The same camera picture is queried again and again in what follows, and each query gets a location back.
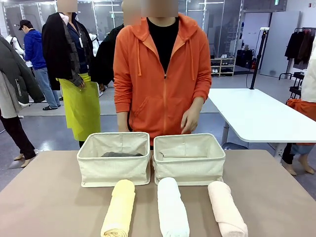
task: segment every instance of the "blue jacket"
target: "blue jacket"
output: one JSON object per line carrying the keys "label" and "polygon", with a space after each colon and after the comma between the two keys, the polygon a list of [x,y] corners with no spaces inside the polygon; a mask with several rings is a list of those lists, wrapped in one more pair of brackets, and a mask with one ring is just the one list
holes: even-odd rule
{"label": "blue jacket", "polygon": [[41,33],[36,30],[30,30],[24,36],[25,61],[31,61],[35,70],[46,68],[46,62],[43,56],[43,47],[41,43]]}

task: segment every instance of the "yellow skirt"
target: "yellow skirt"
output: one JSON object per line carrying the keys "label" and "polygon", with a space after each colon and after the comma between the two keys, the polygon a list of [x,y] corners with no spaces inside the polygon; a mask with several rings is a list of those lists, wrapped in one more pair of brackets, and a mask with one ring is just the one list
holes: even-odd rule
{"label": "yellow skirt", "polygon": [[73,130],[75,140],[85,141],[90,134],[101,132],[101,112],[97,83],[91,82],[88,73],[80,76],[84,89],[66,79],[57,80],[63,90],[67,128]]}

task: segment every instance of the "baseball cap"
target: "baseball cap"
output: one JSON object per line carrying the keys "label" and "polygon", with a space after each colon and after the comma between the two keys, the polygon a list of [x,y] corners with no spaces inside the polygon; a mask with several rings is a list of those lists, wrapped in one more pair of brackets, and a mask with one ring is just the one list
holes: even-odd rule
{"label": "baseball cap", "polygon": [[23,26],[28,25],[28,24],[30,24],[30,23],[31,23],[31,22],[28,21],[28,20],[22,20],[22,21],[20,21],[20,28],[19,28],[19,30],[21,31]]}

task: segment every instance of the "black stand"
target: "black stand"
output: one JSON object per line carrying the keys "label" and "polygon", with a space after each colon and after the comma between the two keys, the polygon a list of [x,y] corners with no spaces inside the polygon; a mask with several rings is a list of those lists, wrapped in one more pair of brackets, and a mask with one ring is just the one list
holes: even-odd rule
{"label": "black stand", "polygon": [[261,37],[261,44],[260,44],[260,48],[259,48],[259,53],[258,53],[258,57],[257,57],[257,62],[256,62],[256,68],[255,68],[255,72],[253,73],[250,90],[253,90],[254,86],[255,86],[255,81],[256,81],[256,77],[257,77],[257,73],[258,73],[258,69],[259,69],[260,59],[262,57],[261,53],[262,53],[263,45],[265,43],[266,36],[267,36],[267,31],[263,31],[263,34]]}

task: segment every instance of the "mannequin foot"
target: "mannequin foot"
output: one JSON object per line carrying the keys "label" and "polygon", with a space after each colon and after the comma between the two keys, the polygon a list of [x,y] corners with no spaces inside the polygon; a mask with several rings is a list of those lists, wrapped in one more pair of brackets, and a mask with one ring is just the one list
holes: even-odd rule
{"label": "mannequin foot", "polygon": [[313,168],[311,168],[310,165],[308,164],[307,155],[300,156],[298,161],[301,163],[301,165],[303,166],[303,168],[305,169],[307,173],[315,174],[315,171],[313,170]]}
{"label": "mannequin foot", "polygon": [[23,154],[20,154],[20,155],[18,155],[16,158],[14,158],[14,160],[16,161],[16,160],[20,160],[20,159],[22,159],[24,157],[24,155]]}
{"label": "mannequin foot", "polygon": [[296,176],[297,173],[294,171],[293,169],[293,165],[292,164],[284,164],[284,168],[287,170],[287,172],[289,172],[291,175]]}
{"label": "mannequin foot", "polygon": [[30,159],[25,160],[24,164],[21,165],[21,168],[25,168],[30,163],[30,161]]}

